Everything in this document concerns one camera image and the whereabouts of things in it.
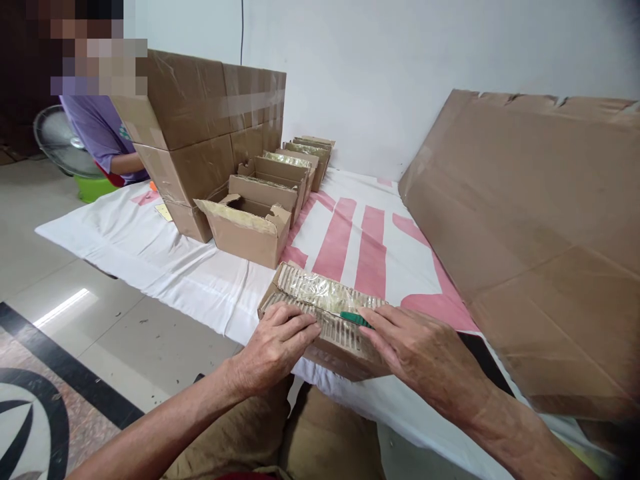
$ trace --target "white wall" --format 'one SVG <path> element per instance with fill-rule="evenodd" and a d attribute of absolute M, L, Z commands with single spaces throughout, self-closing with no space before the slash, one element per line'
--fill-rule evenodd
<path fill-rule="evenodd" d="M 640 99 L 632 3 L 245 0 L 244 64 L 287 72 L 284 138 L 398 180 L 452 88 Z M 149 47 L 238 63 L 239 6 L 150 0 Z"/>

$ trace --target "white tablecloth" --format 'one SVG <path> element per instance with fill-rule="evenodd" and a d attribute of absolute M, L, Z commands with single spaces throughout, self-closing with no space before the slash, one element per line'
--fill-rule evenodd
<path fill-rule="evenodd" d="M 144 294 L 246 345 L 274 271 L 178 234 L 148 183 L 131 185 L 36 232 Z M 397 184 L 329 169 L 291 229 L 283 260 L 358 290 L 477 331 L 402 204 Z M 296 375 L 419 447 L 480 478 L 511 476 L 396 377 L 352 383 L 302 359 Z M 517 388 L 510 382 L 514 391 Z"/>

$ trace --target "paper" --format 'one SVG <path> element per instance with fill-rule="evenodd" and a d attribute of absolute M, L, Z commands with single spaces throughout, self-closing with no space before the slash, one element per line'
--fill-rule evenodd
<path fill-rule="evenodd" d="M 169 213 L 169 210 L 167 210 L 167 206 L 164 203 L 156 205 L 155 209 L 162 216 L 162 218 L 164 218 L 164 220 L 173 221 L 173 218 L 171 218 L 171 214 Z"/>

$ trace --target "electrical cord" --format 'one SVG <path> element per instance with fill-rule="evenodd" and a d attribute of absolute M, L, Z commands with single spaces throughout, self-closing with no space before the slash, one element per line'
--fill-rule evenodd
<path fill-rule="evenodd" d="M 242 50 L 245 46 L 245 0 L 240 0 L 240 12 L 242 18 L 242 34 L 240 36 L 240 65 L 242 65 Z"/>

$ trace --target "finger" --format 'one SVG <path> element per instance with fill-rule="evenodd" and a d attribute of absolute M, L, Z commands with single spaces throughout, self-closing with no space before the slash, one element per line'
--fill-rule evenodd
<path fill-rule="evenodd" d="M 320 324 L 318 322 L 312 323 L 299 332 L 297 332 L 294 336 L 292 336 L 289 340 L 284 342 L 284 347 L 291 352 L 295 357 L 296 361 L 302 357 L 302 354 L 305 352 L 306 348 L 312 344 L 318 336 L 320 336 L 320 332 L 322 328 L 320 328 Z"/>
<path fill-rule="evenodd" d="M 399 309 L 392 307 L 391 305 L 382 305 L 377 307 L 375 312 L 378 315 L 386 318 L 390 323 L 396 327 L 408 327 L 411 325 L 411 318 L 402 313 Z"/>
<path fill-rule="evenodd" d="M 296 307 L 295 305 L 289 305 L 285 303 L 284 305 L 280 305 L 278 310 L 276 310 L 273 315 L 269 318 L 268 322 L 272 325 L 282 325 L 286 323 L 291 317 L 295 317 L 296 315 L 301 315 L 302 310 Z"/>
<path fill-rule="evenodd" d="M 382 335 L 376 330 L 367 327 L 360 327 L 360 333 L 368 338 L 373 347 L 378 350 L 380 356 L 387 362 L 387 365 L 393 369 L 400 369 L 400 360 L 393 347 L 387 342 Z"/>
<path fill-rule="evenodd" d="M 292 336 L 298 333 L 303 328 L 308 327 L 312 323 L 316 323 L 316 319 L 313 315 L 304 313 L 294 318 L 289 319 L 284 325 L 278 327 L 278 338 L 282 341 L 289 340 Z"/>
<path fill-rule="evenodd" d="M 379 313 L 376 313 L 366 307 L 358 309 L 358 313 L 362 318 L 368 321 L 373 328 L 378 330 L 380 335 L 382 335 L 387 341 L 390 341 L 392 337 L 396 336 L 398 328 Z"/>
<path fill-rule="evenodd" d="M 265 314 L 262 316 L 263 320 L 269 320 L 276 312 L 276 310 L 278 310 L 278 308 L 282 307 L 283 305 L 286 305 L 286 302 L 280 301 L 269 306 L 269 308 L 265 311 Z"/>

